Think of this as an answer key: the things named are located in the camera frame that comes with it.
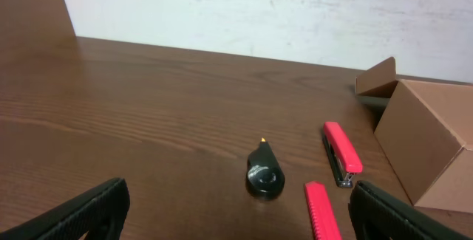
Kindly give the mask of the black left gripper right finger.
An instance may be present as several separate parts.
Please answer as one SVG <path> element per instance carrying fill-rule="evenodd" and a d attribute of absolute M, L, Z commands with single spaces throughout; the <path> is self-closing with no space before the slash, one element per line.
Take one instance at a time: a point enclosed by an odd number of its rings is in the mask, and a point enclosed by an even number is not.
<path fill-rule="evenodd" d="M 367 181 L 356 183 L 348 210 L 357 239 L 469 239 Z"/>

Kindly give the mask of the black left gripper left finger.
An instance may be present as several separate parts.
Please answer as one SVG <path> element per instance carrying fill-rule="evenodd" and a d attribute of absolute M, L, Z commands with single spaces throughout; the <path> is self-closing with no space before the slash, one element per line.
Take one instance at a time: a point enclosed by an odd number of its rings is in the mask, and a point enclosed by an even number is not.
<path fill-rule="evenodd" d="M 119 239 L 130 207 L 125 179 L 110 179 L 1 234 L 5 240 Z"/>

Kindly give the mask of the red utility knife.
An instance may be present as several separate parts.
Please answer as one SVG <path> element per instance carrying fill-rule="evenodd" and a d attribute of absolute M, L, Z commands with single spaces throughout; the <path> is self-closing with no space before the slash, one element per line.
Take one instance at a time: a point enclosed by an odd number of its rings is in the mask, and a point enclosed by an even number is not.
<path fill-rule="evenodd" d="M 306 202 L 316 240 L 342 240 L 325 186 L 318 182 L 304 185 Z"/>

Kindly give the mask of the brown cardboard box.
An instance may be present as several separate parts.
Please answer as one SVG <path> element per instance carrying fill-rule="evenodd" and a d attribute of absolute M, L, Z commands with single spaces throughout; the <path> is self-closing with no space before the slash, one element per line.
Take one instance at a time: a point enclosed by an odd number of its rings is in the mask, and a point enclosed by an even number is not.
<path fill-rule="evenodd" d="M 386 98 L 374 130 L 416 207 L 472 211 L 472 85 L 398 78 L 390 57 L 355 79 L 359 96 Z"/>

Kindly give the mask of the black correction tape dispenser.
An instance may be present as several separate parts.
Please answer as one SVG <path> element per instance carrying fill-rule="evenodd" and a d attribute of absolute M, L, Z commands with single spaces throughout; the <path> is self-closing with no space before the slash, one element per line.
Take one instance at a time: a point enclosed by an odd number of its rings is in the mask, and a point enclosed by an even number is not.
<path fill-rule="evenodd" d="M 245 185 L 250 195 L 267 201 L 279 197 L 284 189 L 285 175 L 265 138 L 248 155 Z"/>

